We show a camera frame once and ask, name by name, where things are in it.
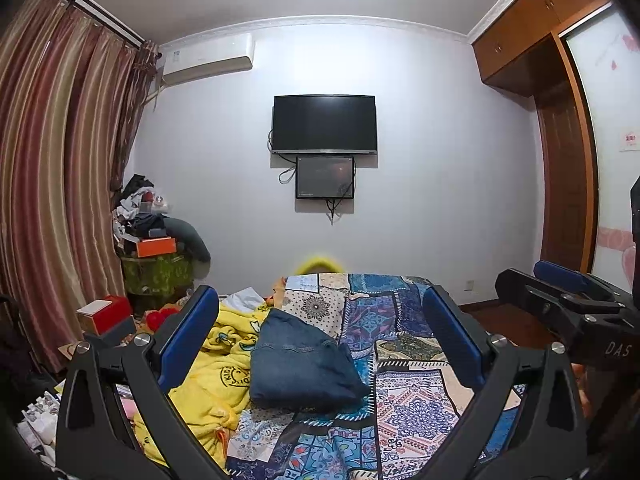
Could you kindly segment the blue denim jacket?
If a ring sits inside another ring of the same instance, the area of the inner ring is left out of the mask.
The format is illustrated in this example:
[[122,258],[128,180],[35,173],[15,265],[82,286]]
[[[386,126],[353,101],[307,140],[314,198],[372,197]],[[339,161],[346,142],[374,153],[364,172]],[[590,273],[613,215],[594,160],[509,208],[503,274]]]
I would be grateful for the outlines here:
[[281,310],[269,312],[250,352],[250,400],[260,408],[332,412],[369,394],[348,347]]

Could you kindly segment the pile of clutter clothes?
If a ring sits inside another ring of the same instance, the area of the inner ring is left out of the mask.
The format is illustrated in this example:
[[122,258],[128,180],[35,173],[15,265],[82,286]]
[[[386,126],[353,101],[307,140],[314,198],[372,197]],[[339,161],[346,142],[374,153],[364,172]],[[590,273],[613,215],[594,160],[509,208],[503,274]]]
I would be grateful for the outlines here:
[[115,195],[112,228],[116,255],[137,255],[137,244],[167,236],[168,200],[142,174],[134,174]]

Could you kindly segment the brown wooden door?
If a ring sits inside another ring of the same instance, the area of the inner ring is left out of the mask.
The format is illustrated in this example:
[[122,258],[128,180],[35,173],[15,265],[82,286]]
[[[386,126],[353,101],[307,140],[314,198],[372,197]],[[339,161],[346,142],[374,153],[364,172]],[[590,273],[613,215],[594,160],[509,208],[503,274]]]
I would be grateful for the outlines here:
[[569,84],[541,92],[535,103],[544,158],[541,258],[583,271],[587,241],[587,166],[578,109]]

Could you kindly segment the yellow cartoon blanket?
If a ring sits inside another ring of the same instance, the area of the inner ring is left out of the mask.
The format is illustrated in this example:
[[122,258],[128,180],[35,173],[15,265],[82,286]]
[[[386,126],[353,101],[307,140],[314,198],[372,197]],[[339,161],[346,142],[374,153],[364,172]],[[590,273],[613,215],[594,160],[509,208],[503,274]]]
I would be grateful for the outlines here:
[[183,383],[169,391],[186,426],[221,467],[250,402],[250,352],[270,310],[268,304],[248,313],[221,306]]

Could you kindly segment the red and white box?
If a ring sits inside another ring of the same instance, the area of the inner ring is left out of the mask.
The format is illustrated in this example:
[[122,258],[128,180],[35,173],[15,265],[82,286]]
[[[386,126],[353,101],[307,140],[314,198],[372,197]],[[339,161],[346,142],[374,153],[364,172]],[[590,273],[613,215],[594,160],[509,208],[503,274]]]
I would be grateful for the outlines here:
[[124,296],[106,296],[79,308],[78,322],[84,333],[100,336],[130,318],[132,309]]

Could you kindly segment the red plush toy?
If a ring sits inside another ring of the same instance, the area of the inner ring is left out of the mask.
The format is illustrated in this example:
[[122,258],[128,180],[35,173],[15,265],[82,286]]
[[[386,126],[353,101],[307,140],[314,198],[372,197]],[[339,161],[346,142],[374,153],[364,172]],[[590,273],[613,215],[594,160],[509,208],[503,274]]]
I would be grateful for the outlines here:
[[155,333],[160,326],[163,325],[163,322],[165,322],[171,315],[177,314],[178,312],[179,310],[175,307],[146,311],[144,315],[144,324],[152,333]]

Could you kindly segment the blue patchwork bedspread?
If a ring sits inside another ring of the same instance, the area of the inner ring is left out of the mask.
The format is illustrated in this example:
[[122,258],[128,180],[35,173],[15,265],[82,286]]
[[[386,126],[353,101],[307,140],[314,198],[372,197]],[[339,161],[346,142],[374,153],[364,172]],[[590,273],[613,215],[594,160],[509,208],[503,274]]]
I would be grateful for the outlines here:
[[417,276],[315,273],[277,284],[272,310],[350,350],[369,394],[332,412],[248,402],[228,444],[235,479],[408,479],[405,476],[405,288]]

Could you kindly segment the orange shoe box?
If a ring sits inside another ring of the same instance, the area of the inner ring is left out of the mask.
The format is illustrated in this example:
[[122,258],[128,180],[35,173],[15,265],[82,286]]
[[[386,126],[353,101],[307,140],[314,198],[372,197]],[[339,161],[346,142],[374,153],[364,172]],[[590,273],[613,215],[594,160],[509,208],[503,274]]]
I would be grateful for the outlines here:
[[177,251],[176,240],[170,236],[140,240],[136,244],[138,258],[150,258],[174,254]]

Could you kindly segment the dark green cushion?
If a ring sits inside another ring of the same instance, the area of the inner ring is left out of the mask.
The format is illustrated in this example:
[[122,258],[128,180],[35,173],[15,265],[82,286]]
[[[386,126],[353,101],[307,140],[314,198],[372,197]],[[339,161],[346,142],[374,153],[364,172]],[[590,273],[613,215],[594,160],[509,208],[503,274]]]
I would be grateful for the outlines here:
[[210,252],[198,231],[189,222],[171,217],[164,218],[166,233],[173,237],[178,243],[183,244],[184,249],[191,257],[202,263],[209,263]]

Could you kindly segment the white heart-decorated wardrobe door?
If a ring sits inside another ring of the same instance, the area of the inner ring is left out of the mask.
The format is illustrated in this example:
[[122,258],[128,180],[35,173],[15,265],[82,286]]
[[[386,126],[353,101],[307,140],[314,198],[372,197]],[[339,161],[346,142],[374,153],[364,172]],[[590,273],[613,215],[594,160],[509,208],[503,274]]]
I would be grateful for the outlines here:
[[598,180],[592,273],[631,290],[630,190],[639,177],[639,40],[614,6],[564,35],[589,112]]

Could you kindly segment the wooden overhead cabinet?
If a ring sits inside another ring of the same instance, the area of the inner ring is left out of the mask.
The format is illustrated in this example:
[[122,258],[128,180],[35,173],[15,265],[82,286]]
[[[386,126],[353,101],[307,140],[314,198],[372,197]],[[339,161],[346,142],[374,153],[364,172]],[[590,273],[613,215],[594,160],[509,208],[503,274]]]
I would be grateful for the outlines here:
[[566,78],[552,30],[598,0],[515,0],[473,42],[480,79],[534,96]]

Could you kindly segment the yellow plush toy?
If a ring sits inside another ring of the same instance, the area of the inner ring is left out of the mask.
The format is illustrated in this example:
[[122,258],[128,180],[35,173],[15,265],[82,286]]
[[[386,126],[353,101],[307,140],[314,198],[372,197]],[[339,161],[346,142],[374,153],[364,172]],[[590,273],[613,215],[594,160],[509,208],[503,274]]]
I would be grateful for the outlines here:
[[296,275],[315,273],[344,273],[344,268],[335,260],[325,256],[313,256],[303,262],[295,271]]

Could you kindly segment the striped red beige curtain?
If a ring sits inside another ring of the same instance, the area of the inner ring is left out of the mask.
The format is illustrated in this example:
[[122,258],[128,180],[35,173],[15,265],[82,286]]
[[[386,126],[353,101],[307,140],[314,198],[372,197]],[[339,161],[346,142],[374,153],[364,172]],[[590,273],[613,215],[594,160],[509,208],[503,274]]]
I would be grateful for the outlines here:
[[25,0],[1,36],[1,289],[51,370],[79,308],[125,291],[112,212],[156,74],[66,0]]

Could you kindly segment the small black wall monitor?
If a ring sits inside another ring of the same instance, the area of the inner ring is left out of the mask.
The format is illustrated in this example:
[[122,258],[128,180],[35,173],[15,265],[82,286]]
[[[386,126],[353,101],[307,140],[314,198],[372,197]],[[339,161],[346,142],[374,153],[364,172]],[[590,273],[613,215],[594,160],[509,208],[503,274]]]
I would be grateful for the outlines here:
[[295,171],[298,200],[352,200],[355,164],[352,157],[298,156]]

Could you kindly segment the black wall television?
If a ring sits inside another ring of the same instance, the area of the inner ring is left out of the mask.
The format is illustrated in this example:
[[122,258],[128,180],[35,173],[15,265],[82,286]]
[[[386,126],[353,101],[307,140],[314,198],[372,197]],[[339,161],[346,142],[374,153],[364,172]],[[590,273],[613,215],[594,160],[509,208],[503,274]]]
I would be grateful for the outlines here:
[[271,149],[278,154],[378,152],[374,96],[296,94],[273,99]]

